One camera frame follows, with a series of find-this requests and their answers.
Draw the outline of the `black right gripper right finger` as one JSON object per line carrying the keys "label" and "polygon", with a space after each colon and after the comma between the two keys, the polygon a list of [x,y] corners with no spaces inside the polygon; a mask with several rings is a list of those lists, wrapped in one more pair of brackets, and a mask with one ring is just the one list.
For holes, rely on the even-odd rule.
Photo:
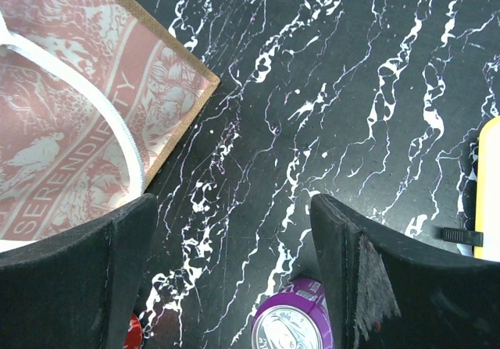
{"label": "black right gripper right finger", "polygon": [[335,347],[498,347],[498,263],[414,240],[327,194],[309,211]]}

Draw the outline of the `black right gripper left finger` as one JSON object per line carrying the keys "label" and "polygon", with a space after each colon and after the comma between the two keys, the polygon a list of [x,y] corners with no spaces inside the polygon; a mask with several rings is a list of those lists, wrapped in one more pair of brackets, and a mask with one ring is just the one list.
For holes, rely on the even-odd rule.
{"label": "black right gripper left finger", "polygon": [[121,348],[152,238],[157,199],[1,255],[3,348]]}

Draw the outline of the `purple Fanta can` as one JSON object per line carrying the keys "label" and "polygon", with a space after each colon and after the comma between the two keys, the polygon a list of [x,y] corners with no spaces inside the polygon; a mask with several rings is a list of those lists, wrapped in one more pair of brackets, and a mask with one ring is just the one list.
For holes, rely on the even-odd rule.
{"label": "purple Fanta can", "polygon": [[252,322],[253,348],[334,348],[323,284],[291,281],[259,307]]}

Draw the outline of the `brown canvas tote bag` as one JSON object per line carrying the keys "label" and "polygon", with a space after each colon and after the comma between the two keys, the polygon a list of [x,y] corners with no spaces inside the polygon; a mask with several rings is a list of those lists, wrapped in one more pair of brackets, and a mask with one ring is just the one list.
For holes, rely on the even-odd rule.
{"label": "brown canvas tote bag", "polygon": [[1,0],[1,249],[140,196],[219,84],[135,0]]}

